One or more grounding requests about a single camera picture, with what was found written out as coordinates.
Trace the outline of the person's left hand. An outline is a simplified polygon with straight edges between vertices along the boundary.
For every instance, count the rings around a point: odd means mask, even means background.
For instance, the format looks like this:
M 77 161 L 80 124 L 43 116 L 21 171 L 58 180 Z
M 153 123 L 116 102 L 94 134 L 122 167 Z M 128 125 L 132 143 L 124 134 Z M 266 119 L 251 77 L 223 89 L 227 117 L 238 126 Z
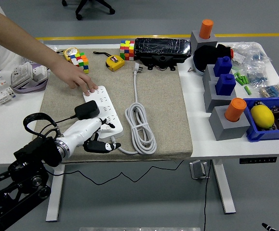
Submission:
M 71 89 L 80 87 L 86 96 L 89 96 L 90 92 L 98 89 L 98 86 L 81 68 L 69 63 L 60 56 L 54 59 L 48 67 L 60 80 L 68 84 Z

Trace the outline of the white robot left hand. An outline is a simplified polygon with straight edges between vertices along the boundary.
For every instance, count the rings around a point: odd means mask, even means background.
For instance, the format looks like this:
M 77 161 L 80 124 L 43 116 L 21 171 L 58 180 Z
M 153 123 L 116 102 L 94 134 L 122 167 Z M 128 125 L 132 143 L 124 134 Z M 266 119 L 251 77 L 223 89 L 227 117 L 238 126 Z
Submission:
M 86 152 L 106 154 L 120 147 L 120 143 L 109 143 L 111 137 L 121 137 L 123 127 L 119 120 L 115 123 L 106 118 L 90 118 L 76 121 L 55 141 L 63 158 L 70 158 L 77 147 Z

